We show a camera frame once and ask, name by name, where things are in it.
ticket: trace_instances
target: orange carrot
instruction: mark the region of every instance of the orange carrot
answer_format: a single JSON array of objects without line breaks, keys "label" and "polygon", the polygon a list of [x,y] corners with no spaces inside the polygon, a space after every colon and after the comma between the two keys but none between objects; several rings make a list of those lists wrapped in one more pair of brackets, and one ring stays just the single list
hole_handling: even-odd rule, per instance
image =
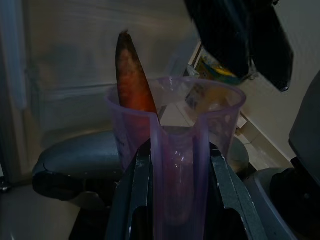
[{"label": "orange carrot", "polygon": [[120,105],[157,114],[150,87],[131,36],[121,32],[115,52],[116,79]]}]

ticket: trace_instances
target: refrigerator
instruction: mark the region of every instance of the refrigerator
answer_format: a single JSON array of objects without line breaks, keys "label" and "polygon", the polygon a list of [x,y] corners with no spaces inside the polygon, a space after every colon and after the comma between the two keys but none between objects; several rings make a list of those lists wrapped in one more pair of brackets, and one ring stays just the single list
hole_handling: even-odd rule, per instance
[{"label": "refrigerator", "polygon": [[29,181],[40,154],[112,129],[118,35],[148,79],[182,76],[199,42],[183,0],[0,0],[0,162]]}]

